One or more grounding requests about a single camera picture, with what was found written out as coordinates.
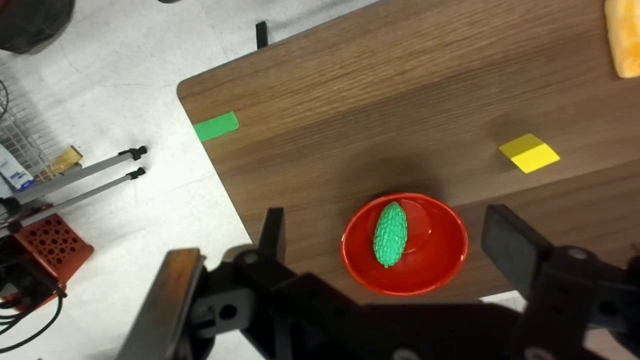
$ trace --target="gray floor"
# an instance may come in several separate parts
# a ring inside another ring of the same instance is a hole
[[[176,83],[254,51],[259,20],[270,22],[272,40],[285,40],[371,1],[88,0],[78,1],[68,30],[42,51],[0,51],[12,107],[45,152],[74,143],[84,163],[92,163],[123,147],[151,145],[148,175],[63,213],[96,253],[68,284],[58,324],[5,357],[114,357],[167,249],[199,245],[215,266],[229,245],[249,241],[176,97]],[[0,345],[38,329],[53,310],[54,304],[38,310],[3,336]],[[239,333],[223,336],[215,354],[256,357]]]

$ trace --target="metal stand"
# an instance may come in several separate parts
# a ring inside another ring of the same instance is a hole
[[[125,173],[123,177],[117,177],[117,180],[112,180],[108,183],[103,183],[103,186],[99,186],[94,189],[78,194],[78,196],[74,196],[71,200],[65,200],[61,203],[54,203],[50,208],[42,208],[42,202],[38,202],[46,194],[53,194],[53,191],[56,191],[61,187],[66,187],[66,186],[71,186],[74,182],[80,182],[80,180],[84,180],[88,175],[94,175],[94,173],[103,171],[103,170],[108,170],[108,168],[118,165],[118,163],[128,162],[128,159],[140,159],[147,152],[148,152],[147,145],[130,147],[130,149],[120,152],[114,157],[103,159],[99,163],[92,163],[88,168],[83,168],[83,170],[66,173],[66,175],[58,175],[58,177],[54,177],[54,180],[50,180],[50,182],[46,182],[42,186],[37,186],[37,187],[28,189],[28,191],[20,191],[20,194],[17,194],[12,198],[0,198],[0,205],[5,209],[5,223],[7,223],[5,227],[0,227],[0,238],[3,236],[11,236],[17,229],[20,229],[23,226],[34,223],[34,222],[38,222],[38,220],[42,220],[42,217],[46,217],[46,215],[50,215],[54,212],[61,212],[65,208],[71,208],[71,205],[74,205],[74,203],[78,203],[78,202],[83,202],[86,198],[92,198],[92,196],[96,196],[100,191],[107,191],[107,189],[110,189],[110,187],[114,187],[114,186],[118,186],[123,182],[136,180],[139,175],[144,175],[144,168],[139,168],[134,171]]]

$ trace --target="red bowl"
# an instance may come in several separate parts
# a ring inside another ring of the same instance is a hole
[[[387,203],[399,202],[408,220],[408,241],[399,263],[384,267],[374,255],[374,232]],[[342,260],[365,288],[387,296],[417,296],[444,286],[468,251],[462,220],[424,194],[390,194],[361,208],[342,233]]]

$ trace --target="green toy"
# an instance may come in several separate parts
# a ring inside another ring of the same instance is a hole
[[[403,205],[399,202],[390,202],[381,212],[376,233],[374,233],[374,253],[376,260],[390,267],[401,261],[405,245],[408,240],[408,222]]]

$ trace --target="wood grain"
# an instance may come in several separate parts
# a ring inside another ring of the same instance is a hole
[[[184,79],[178,96],[195,124],[239,113],[240,129],[207,149],[251,233],[285,205],[289,263],[356,299],[382,297],[349,278],[341,233],[379,194],[431,194],[471,227],[462,273],[420,302],[509,288],[479,251],[488,202],[616,261],[640,229],[640,83],[613,71],[601,1],[387,0]],[[518,173],[499,145],[525,132],[563,162]]]

